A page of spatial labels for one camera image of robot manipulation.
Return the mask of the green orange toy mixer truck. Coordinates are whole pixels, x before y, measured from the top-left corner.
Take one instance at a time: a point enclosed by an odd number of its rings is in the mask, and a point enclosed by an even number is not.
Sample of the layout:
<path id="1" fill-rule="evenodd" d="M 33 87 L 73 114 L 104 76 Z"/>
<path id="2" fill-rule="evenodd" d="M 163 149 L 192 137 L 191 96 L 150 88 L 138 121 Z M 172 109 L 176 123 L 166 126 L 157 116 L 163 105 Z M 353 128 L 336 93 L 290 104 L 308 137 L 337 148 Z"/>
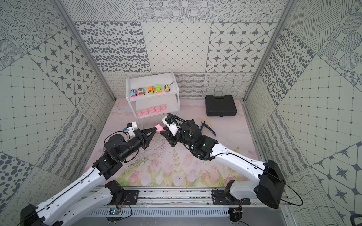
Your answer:
<path id="1" fill-rule="evenodd" d="M 148 93 L 149 94 L 154 94 L 155 90 L 152 86 L 148 87 Z"/>

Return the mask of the pink teal toy truck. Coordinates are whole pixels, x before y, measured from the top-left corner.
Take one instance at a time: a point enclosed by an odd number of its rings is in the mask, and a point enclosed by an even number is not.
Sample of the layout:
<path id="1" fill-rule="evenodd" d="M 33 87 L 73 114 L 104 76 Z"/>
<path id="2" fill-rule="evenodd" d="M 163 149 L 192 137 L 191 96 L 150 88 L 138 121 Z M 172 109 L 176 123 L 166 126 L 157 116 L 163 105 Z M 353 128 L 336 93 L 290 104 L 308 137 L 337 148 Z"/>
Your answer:
<path id="1" fill-rule="evenodd" d="M 131 97 L 136 97 L 136 96 L 138 96 L 138 91 L 137 91 L 136 89 L 131 89 L 131 91 L 130 91 L 130 96 L 131 96 Z"/>

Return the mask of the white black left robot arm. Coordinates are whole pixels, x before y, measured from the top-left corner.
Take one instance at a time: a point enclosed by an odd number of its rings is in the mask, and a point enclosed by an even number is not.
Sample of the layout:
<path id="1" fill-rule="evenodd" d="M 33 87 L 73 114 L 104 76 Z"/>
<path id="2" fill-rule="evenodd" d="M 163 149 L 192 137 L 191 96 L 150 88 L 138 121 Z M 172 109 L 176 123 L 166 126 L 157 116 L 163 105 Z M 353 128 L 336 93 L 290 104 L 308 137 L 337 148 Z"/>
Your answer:
<path id="1" fill-rule="evenodd" d="M 147 149 L 155 134 L 155 127 L 134 130 L 130 140 L 124 139 L 122 131 L 111 134 L 104 143 L 103 155 L 90 169 L 48 200 L 24 207 L 19 225 L 70 226 L 101 206 L 125 202 L 124 188 L 114 180 L 92 196 L 84 198 L 84 195 L 110 179 L 130 155 L 140 148 Z"/>

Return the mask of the pink green toy truck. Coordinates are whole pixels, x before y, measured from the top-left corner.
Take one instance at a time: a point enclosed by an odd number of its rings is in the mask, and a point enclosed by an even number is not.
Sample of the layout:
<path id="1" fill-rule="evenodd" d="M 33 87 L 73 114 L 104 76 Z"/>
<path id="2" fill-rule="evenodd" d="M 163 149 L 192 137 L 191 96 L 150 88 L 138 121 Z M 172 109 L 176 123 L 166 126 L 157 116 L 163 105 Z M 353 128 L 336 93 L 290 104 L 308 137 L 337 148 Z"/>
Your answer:
<path id="1" fill-rule="evenodd" d="M 166 84 L 166 85 L 164 86 L 164 91 L 165 91 L 165 92 L 170 92 L 170 87 L 169 87 L 168 84 Z"/>

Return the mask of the orange green toy dump truck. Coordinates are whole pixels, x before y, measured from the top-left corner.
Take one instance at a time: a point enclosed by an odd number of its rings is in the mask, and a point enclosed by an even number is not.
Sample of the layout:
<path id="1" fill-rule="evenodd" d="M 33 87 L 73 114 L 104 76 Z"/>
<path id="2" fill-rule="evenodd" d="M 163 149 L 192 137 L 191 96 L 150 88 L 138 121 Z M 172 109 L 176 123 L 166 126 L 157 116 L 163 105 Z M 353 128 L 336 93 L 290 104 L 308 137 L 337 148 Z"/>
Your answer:
<path id="1" fill-rule="evenodd" d="M 155 92 L 156 92 L 156 93 L 162 92 L 162 89 L 161 89 L 161 86 L 160 86 L 160 85 L 155 85 Z"/>

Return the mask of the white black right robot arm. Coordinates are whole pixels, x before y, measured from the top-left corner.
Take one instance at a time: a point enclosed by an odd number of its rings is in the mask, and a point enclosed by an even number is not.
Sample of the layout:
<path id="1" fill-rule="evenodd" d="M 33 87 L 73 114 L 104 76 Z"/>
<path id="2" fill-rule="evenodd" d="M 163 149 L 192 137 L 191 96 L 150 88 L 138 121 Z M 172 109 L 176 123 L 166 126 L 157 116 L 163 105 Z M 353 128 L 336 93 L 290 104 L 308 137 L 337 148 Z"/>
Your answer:
<path id="1" fill-rule="evenodd" d="M 203 135 L 194 120 L 184 120 L 168 113 L 162 122 L 164 127 L 160 133 L 172 147 L 182 143 L 197 159 L 223 164 L 249 179 L 249 185 L 231 181 L 226 186 L 227 196 L 237 200 L 256 197 L 270 208 L 279 208 L 287 183 L 276 162 L 253 160 L 230 150 L 217 140 Z"/>

